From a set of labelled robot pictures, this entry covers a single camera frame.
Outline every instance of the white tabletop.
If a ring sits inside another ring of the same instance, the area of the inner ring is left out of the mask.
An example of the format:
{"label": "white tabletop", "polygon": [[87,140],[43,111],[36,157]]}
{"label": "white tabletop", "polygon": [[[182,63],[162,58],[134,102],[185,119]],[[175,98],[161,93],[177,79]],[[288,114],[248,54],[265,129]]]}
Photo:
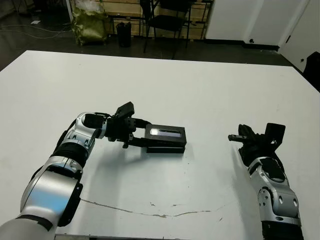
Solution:
{"label": "white tabletop", "polygon": [[286,126],[277,154],[299,199],[304,239],[320,238],[320,95],[292,67],[43,51],[26,51],[0,72],[0,224],[19,214],[30,177],[79,113],[113,114],[128,101],[136,118],[185,127],[184,155],[97,139],[83,200],[57,233],[262,239],[241,145],[228,134],[238,124],[264,133],[277,123]]}

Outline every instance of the floor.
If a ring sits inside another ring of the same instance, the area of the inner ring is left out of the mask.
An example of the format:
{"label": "floor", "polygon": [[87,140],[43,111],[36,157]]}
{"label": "floor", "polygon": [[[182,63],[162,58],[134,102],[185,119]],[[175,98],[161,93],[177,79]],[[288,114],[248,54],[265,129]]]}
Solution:
{"label": "floor", "polygon": [[[71,31],[58,34],[28,26],[3,27],[7,25],[30,26],[34,20],[41,20],[41,22],[33,26],[47,30],[68,31],[71,29],[67,11],[59,13],[58,17],[55,14],[19,16],[14,13],[0,19],[0,71],[26,50],[154,59],[171,59],[172,57],[173,43],[168,39],[150,39],[147,51],[143,53],[145,40],[139,37],[132,38],[131,47],[128,48],[119,47],[115,35],[108,39],[106,45],[79,46]],[[24,32],[38,38],[12,31]],[[247,49],[241,45],[208,44],[203,41],[191,41],[187,48],[184,43],[181,43],[175,59],[291,66],[289,61],[273,50]]]}

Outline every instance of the chair leg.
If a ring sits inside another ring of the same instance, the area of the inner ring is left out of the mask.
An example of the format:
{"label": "chair leg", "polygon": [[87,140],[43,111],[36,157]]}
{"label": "chair leg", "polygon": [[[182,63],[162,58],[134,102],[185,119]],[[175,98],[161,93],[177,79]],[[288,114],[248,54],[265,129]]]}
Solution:
{"label": "chair leg", "polygon": [[143,52],[146,52],[147,49],[147,42],[148,42],[148,37],[149,37],[149,31],[150,31],[150,26],[147,26],[146,29],[146,36],[145,36],[145,43],[144,43],[144,48],[143,48]]}
{"label": "chair leg", "polygon": [[176,56],[176,51],[177,51],[177,48],[178,48],[178,44],[179,44],[179,39],[180,39],[180,35],[181,35],[181,31],[182,31],[182,27],[179,31],[179,34],[178,34],[178,38],[174,41],[174,51],[173,51],[173,55],[172,55],[172,60],[175,59],[175,56]]}
{"label": "chair leg", "polygon": [[189,18],[188,18],[188,28],[186,30],[186,42],[185,42],[185,48],[188,47],[188,41],[189,41],[189,29],[190,29],[190,19],[191,19],[191,7],[189,8]]}

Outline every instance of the black chair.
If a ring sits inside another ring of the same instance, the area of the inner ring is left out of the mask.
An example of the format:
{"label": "black chair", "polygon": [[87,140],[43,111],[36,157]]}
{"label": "black chair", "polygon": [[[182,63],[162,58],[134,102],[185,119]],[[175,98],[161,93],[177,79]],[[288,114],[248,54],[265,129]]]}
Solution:
{"label": "black chair", "polygon": [[[155,16],[155,7],[160,2],[160,6],[163,9],[176,11],[176,16],[158,15]],[[189,38],[190,28],[190,15],[191,15],[191,2],[188,0],[157,0],[154,4],[153,0],[140,0],[140,6],[142,8],[143,17],[146,23],[146,39],[144,43],[143,52],[146,52],[147,42],[149,37],[150,27],[153,28],[154,37],[156,37],[156,29],[163,29],[174,32],[174,51],[172,59],[175,58],[178,44],[176,41],[180,39],[181,31],[185,23],[187,12],[189,12],[189,21],[187,29],[186,47]],[[178,17],[178,13],[184,13],[183,17]]]}
{"label": "black chair", "polygon": [[302,74],[307,81],[320,92],[320,53],[315,51],[306,58],[306,66]]}

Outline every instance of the silver robot arm segment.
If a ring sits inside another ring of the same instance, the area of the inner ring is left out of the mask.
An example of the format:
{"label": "silver robot arm segment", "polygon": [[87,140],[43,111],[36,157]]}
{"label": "silver robot arm segment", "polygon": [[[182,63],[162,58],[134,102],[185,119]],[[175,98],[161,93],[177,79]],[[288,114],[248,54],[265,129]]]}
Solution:
{"label": "silver robot arm segment", "polygon": [[285,169],[276,155],[286,127],[268,123],[264,134],[255,134],[247,125],[239,125],[239,135],[229,141],[243,143],[239,153],[257,193],[262,235],[265,240],[303,240],[299,203],[289,187]]}
{"label": "silver robot arm segment", "polygon": [[[187,143],[184,127],[152,125],[132,118],[132,102],[120,106],[114,115],[100,112],[80,114],[61,135],[53,154],[32,176],[22,195],[20,215],[0,226],[0,240],[52,240],[57,227],[69,224],[80,202],[83,168],[95,139],[107,137],[150,153],[183,153]],[[134,137],[136,128],[179,133],[180,137],[146,134]]]}
{"label": "silver robot arm segment", "polygon": [[20,215],[0,227],[1,240],[54,239],[56,228],[71,222],[80,202],[83,167],[95,138],[103,138],[106,129],[107,114],[86,112],[76,118],[25,188]]}

